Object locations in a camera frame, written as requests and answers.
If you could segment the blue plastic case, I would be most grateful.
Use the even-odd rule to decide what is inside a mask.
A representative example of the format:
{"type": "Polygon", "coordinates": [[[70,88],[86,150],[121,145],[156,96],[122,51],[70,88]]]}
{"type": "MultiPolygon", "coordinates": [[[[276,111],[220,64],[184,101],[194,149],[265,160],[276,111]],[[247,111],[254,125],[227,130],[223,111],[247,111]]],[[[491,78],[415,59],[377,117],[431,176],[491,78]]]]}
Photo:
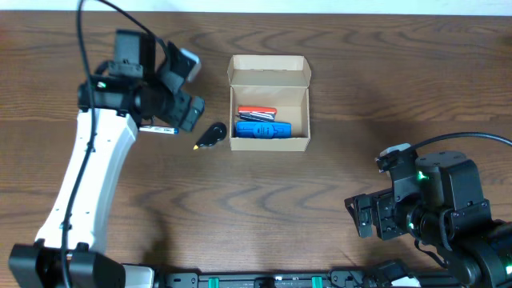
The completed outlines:
{"type": "Polygon", "coordinates": [[[290,138],[292,125],[285,122],[250,122],[241,121],[236,124],[237,138],[290,138]]]}

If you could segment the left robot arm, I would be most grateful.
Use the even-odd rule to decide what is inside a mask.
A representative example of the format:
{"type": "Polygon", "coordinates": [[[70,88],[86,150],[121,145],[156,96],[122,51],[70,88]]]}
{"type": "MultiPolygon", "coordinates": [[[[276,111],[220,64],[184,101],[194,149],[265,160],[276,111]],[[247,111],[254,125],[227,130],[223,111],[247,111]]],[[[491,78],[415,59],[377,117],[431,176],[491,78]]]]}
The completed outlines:
{"type": "Polygon", "coordinates": [[[201,117],[204,101],[183,90],[200,67],[197,55],[152,34],[116,33],[113,58],[88,70],[78,88],[74,148],[54,206],[34,243],[10,253],[20,286],[164,286],[156,269],[106,256],[108,219],[138,133],[191,131],[201,117]]]}

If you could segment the red stapler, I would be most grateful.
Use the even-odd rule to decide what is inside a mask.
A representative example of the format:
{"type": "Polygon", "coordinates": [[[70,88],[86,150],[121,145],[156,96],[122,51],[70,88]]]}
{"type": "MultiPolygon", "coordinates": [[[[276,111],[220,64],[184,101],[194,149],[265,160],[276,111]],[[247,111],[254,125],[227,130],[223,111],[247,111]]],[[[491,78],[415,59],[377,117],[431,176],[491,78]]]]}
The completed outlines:
{"type": "Polygon", "coordinates": [[[241,120],[253,122],[273,122],[277,110],[273,107],[264,106],[239,106],[238,117],[241,120]]]}

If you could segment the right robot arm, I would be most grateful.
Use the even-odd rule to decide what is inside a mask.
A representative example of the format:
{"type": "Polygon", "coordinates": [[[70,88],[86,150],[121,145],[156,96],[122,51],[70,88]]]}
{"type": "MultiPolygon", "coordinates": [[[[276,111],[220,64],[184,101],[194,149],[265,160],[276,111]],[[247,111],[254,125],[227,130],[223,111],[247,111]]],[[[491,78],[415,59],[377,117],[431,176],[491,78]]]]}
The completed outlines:
{"type": "Polygon", "coordinates": [[[457,151],[419,156],[392,151],[377,160],[389,189],[345,200],[358,235],[410,235],[467,287],[511,285],[511,224],[494,219],[476,164],[457,151]]]}

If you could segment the brown cardboard box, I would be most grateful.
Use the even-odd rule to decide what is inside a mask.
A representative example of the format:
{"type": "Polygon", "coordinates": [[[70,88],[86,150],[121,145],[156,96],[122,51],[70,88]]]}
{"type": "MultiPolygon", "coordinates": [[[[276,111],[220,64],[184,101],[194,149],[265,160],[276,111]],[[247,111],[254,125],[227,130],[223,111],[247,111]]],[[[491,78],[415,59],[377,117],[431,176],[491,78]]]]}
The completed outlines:
{"type": "Polygon", "coordinates": [[[230,86],[229,142],[232,151],[303,152],[310,136],[311,68],[301,55],[234,55],[227,70],[230,86]],[[288,138],[240,138],[238,108],[276,109],[276,122],[291,125],[288,138]]]}

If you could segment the black tape dispenser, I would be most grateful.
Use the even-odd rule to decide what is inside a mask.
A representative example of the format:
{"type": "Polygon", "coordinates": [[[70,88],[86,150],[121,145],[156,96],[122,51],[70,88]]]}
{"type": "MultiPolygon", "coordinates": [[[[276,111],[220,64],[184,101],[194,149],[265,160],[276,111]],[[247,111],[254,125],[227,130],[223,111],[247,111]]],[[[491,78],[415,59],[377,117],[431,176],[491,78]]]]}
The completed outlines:
{"type": "Polygon", "coordinates": [[[216,122],[205,131],[199,140],[196,141],[194,150],[214,146],[217,142],[224,140],[226,135],[226,125],[222,122],[216,122]]]}

